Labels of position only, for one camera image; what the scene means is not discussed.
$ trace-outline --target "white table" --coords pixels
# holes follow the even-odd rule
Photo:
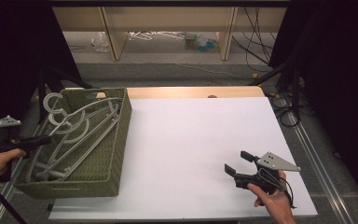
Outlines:
[[[196,221],[267,217],[255,196],[235,187],[224,164],[253,175],[240,157],[271,151],[295,163],[265,97],[131,99],[120,191],[113,198],[56,200],[49,219]],[[287,173],[294,215],[316,216],[300,173]]]

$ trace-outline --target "black cable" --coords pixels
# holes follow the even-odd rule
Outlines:
[[[293,206],[293,202],[295,201],[295,195],[293,194],[293,190],[292,190],[292,187],[290,186],[289,182],[287,182],[287,180],[283,179],[282,177],[279,177],[281,180],[283,180],[287,186],[289,186],[289,189],[290,189],[290,194],[289,192],[287,191],[287,189],[284,191],[284,193],[286,194],[286,196],[289,198],[289,203],[290,203],[290,207],[291,208],[296,208]]]
[[[6,198],[0,193],[0,202],[7,209],[7,211],[14,217],[20,224],[26,224],[25,220],[20,216],[19,213],[11,206]]]
[[[265,45],[263,44],[263,40],[261,38],[261,33],[260,33],[260,25],[258,24],[258,12],[259,12],[259,7],[255,8],[255,27],[257,27],[257,29],[254,29],[256,36],[258,37],[258,40],[261,43],[262,46],[262,50],[264,51],[264,55],[266,56],[266,59],[269,60],[270,56],[269,53],[267,52]]]
[[[255,8],[255,24],[253,24],[252,22],[252,19],[251,17],[249,16],[249,13],[248,13],[248,10],[246,9],[246,7],[244,8],[245,9],[245,13],[246,13],[246,16],[248,17],[248,20],[249,22],[251,23],[252,25],[252,29],[253,29],[253,32],[252,32],[252,36],[251,36],[251,39],[253,37],[253,34],[255,34],[258,38],[258,40],[260,41],[261,43],[261,46],[262,46],[262,50],[264,52],[264,55],[266,56],[267,60],[269,60],[269,53],[267,52],[266,48],[264,48],[264,44],[263,44],[263,40],[261,38],[261,34],[260,34],[260,26],[258,24],[258,11],[259,11],[259,8],[256,7]]]
[[[255,56],[258,60],[260,60],[262,63],[265,64],[269,64],[269,62],[265,61],[264,59],[260,58],[259,56],[257,56],[255,53],[251,52],[249,50],[249,48],[244,47],[243,45],[241,45],[235,38],[234,36],[232,36],[232,39],[240,46],[240,48],[244,49],[247,53],[252,54],[253,56]]]
[[[270,34],[274,40],[277,40],[277,38],[272,33],[270,33]]]
[[[260,44],[260,43],[255,42],[254,40],[251,40],[251,39],[245,34],[245,32],[242,32],[242,34],[243,34],[243,36],[245,36],[246,39],[248,39],[249,41],[251,41],[253,44],[260,45],[260,46],[264,46],[265,48],[268,48],[268,49],[272,49],[272,47],[270,47],[270,46],[263,45],[263,44]]]
[[[262,70],[255,69],[249,64],[249,62],[248,62],[248,51],[250,51],[249,50],[250,45],[251,45],[251,42],[248,43],[248,47],[246,48],[246,54],[245,54],[246,65],[248,65],[248,67],[250,67],[251,69],[255,70],[256,72],[268,72],[268,71],[262,71]]]
[[[279,115],[276,116],[276,118],[279,120],[280,124],[285,126],[285,127],[289,127],[289,128],[292,128],[292,127],[295,127],[298,125],[298,123],[300,122],[300,118],[298,117],[298,115],[296,113],[293,113],[293,108],[291,106],[289,106],[287,103],[286,103],[286,100],[283,99],[283,98],[275,98],[275,96],[277,95],[278,93],[275,93],[272,98],[269,100],[271,105],[273,107],[275,107],[273,109],[274,113],[277,114],[279,112],[281,112]],[[282,106],[278,106],[276,105],[276,101],[277,100],[284,100],[285,103],[284,105]],[[294,124],[288,124],[286,122],[283,121],[283,118],[285,115],[289,114],[289,113],[292,113],[294,116],[295,116],[295,123]]]

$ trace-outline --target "floor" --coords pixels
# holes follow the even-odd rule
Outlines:
[[[64,33],[79,71],[84,81],[95,86],[115,83],[118,86],[205,86],[205,85],[246,85],[255,77],[263,76],[270,70],[264,63],[269,59],[276,34],[261,34],[267,53],[260,45],[250,43],[245,36],[252,34],[237,33],[235,39],[255,56],[246,54],[239,44],[232,42],[227,61],[220,59],[216,49],[199,51],[196,47],[187,48],[178,33],[154,33],[138,35],[127,40],[119,61],[112,61],[109,52],[97,52],[95,46],[100,39],[98,33]],[[193,33],[212,40],[214,33]],[[172,69],[185,74],[180,79],[164,73]],[[274,93],[277,77],[261,85],[265,93]],[[273,100],[272,107],[286,104],[284,99]],[[30,106],[28,120],[34,120],[35,106]],[[286,127],[293,122],[290,114],[282,118],[281,127],[284,137],[297,164],[303,168],[302,176],[310,197],[314,201],[319,215],[317,217],[299,217],[298,223],[358,223],[358,187],[348,173],[345,164],[333,155],[334,147],[326,136],[318,119],[309,107],[301,109],[301,121],[296,127]],[[34,124],[24,123],[25,134],[32,134]],[[53,200],[34,200],[15,191],[12,205],[21,212],[29,223],[53,223],[48,220],[48,207]],[[0,223],[16,223],[13,217],[5,212]],[[270,219],[242,220],[241,223],[271,223]]]

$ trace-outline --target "wicker basket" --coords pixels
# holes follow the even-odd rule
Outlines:
[[[57,198],[84,198],[84,197],[113,197],[118,195],[121,167],[124,158],[124,149],[127,140],[127,132],[131,119],[131,103],[126,89],[94,89],[94,90],[65,90],[61,92],[62,98],[58,99],[54,108],[63,108],[68,113],[73,113],[79,108],[98,101],[95,96],[103,92],[106,97],[122,98],[118,110],[118,123],[107,136],[94,148],[88,157],[68,176],[64,181],[41,180],[35,174],[43,171],[35,167],[31,175],[31,181],[25,182],[31,160],[24,164],[19,177],[15,181],[15,187],[36,199]],[[86,115],[98,108],[86,110]],[[95,118],[90,121],[90,127],[98,125],[103,118]],[[104,126],[112,124],[106,122],[100,131],[89,136],[70,156],[57,165],[57,169],[70,166],[77,161],[95,140],[101,136]],[[48,133],[48,125],[43,127],[43,132]],[[56,134],[52,143],[41,149],[37,161],[46,163],[53,149],[61,141]]]

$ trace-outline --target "finger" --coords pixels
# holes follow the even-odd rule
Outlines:
[[[0,155],[3,156],[4,157],[3,159],[8,162],[13,159],[19,159],[19,158],[25,156],[25,154],[26,154],[25,151],[23,151],[19,148],[16,148],[16,149],[1,153]]]
[[[7,152],[0,153],[0,174],[6,168],[7,163],[13,159],[20,158],[25,155],[25,152],[21,149],[13,149]]]
[[[262,202],[264,202],[267,198],[268,195],[266,192],[264,192],[264,190],[262,190],[260,187],[254,185],[254,184],[248,184],[248,190],[250,190],[253,194],[255,194],[255,196],[258,197],[259,200],[261,200]]]
[[[259,198],[257,198],[257,199],[255,200],[254,206],[255,206],[255,207],[258,207],[258,206],[260,206],[262,203],[263,203],[263,202],[262,202]]]
[[[279,177],[286,180],[286,173],[284,171],[279,171]]]

